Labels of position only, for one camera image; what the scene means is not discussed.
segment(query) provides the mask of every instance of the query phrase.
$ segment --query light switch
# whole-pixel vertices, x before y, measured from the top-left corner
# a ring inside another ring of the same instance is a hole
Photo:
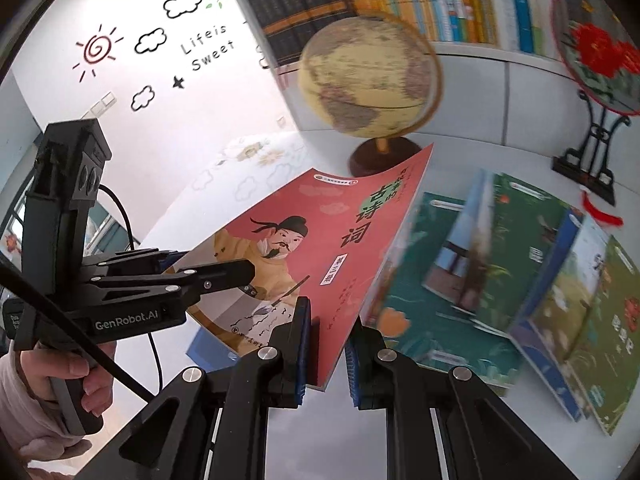
[[[112,93],[112,92],[109,92],[107,95],[105,95],[105,96],[102,98],[102,102],[103,102],[103,104],[104,104],[107,108],[109,108],[111,105],[115,104],[115,102],[116,102],[116,96],[115,96],[115,95],[113,95],[113,93]]]
[[[91,111],[96,117],[100,117],[106,111],[106,109],[107,107],[102,103],[102,101],[98,101],[91,107]]]

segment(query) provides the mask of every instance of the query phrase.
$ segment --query brown globe base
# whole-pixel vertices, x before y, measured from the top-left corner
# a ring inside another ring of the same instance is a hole
[[[386,140],[388,152],[381,153],[376,145],[376,139],[363,142],[349,158],[349,170],[355,177],[363,177],[382,173],[397,166],[420,152],[421,147],[404,137],[393,137]]]

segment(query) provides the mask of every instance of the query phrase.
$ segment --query black decorative stand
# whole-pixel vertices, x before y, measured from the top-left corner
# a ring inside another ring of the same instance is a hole
[[[584,90],[580,90],[578,95],[580,99],[587,103],[591,126],[589,127],[586,137],[584,137],[580,149],[574,150],[573,148],[569,148],[564,152],[563,156],[555,156],[551,164],[551,169],[582,184],[611,205],[616,205],[616,197],[613,191],[614,177],[611,170],[607,167],[609,163],[609,147],[611,138],[620,124],[624,123],[626,126],[631,126],[631,120],[628,116],[622,115],[616,120],[612,129],[609,131],[604,126],[608,110],[602,107],[600,124],[597,124],[593,121],[593,105],[591,105],[591,100],[588,95]],[[584,159],[586,158],[587,147],[591,137],[596,139],[596,145],[593,149],[593,155],[591,155],[588,168],[583,169],[586,166]],[[600,170],[596,175],[592,175],[591,172],[593,171],[598,152],[600,151],[601,143],[605,146],[604,156],[602,157]]]

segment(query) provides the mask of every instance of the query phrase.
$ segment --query red tassel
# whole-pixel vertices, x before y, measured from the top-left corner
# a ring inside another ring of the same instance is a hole
[[[596,206],[593,205],[593,203],[591,203],[591,200],[589,200],[589,195],[585,190],[582,190],[582,207],[587,213],[593,216],[594,219],[603,224],[620,227],[625,223],[625,221],[619,216],[609,215],[603,211],[600,211]]]

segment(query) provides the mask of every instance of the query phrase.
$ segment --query globe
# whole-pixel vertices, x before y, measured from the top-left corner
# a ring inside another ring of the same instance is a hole
[[[394,17],[358,16],[320,30],[299,63],[305,101],[335,130],[400,136],[433,114],[442,76],[433,49]]]

